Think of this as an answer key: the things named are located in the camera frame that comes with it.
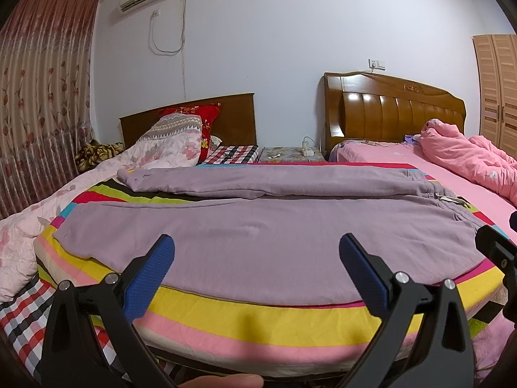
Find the pink blanket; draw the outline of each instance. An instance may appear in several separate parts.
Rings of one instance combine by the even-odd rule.
[[[466,138],[456,125],[431,119],[422,129],[425,156],[517,206],[517,162],[481,135]]]

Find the dark brown headboard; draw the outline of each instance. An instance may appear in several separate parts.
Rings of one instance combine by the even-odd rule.
[[[257,144],[253,95],[254,93],[234,94],[177,103],[120,118],[124,144],[126,148],[135,144],[136,140],[158,122],[160,119],[159,112],[164,108],[208,105],[211,103],[221,104],[221,113],[214,121],[211,133],[223,140],[223,145],[249,146]]]
[[[325,149],[348,138],[401,142],[432,118],[463,132],[465,104],[449,92],[382,74],[325,73]]]

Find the silver bolt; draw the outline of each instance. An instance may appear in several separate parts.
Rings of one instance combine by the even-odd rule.
[[[59,283],[59,290],[65,291],[68,290],[70,287],[70,281],[69,280],[63,280],[61,283]]]
[[[118,281],[118,274],[117,273],[109,273],[106,277],[104,277],[104,281],[108,285],[114,285]]]
[[[449,290],[454,290],[454,288],[456,287],[456,283],[454,283],[451,279],[446,279],[444,281],[444,285]]]
[[[395,274],[395,280],[405,285],[409,281],[409,276],[406,273],[399,271],[397,274]]]

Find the floral curtain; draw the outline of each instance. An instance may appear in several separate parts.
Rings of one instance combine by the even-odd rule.
[[[91,138],[90,49],[99,0],[20,0],[0,31],[0,216],[77,176]]]

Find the headboard panel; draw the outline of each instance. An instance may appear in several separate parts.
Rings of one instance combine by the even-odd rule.
[[[349,138],[401,142],[438,118],[465,124],[465,104],[446,90],[382,74],[325,73],[327,151]]]
[[[212,125],[211,133],[213,135],[223,140],[225,146],[250,146],[257,144],[253,95],[254,93],[233,94],[182,102],[120,118],[124,144],[126,148],[135,144],[136,140],[158,122],[160,111],[164,108],[209,105],[213,103],[219,103],[221,106],[221,113]]]

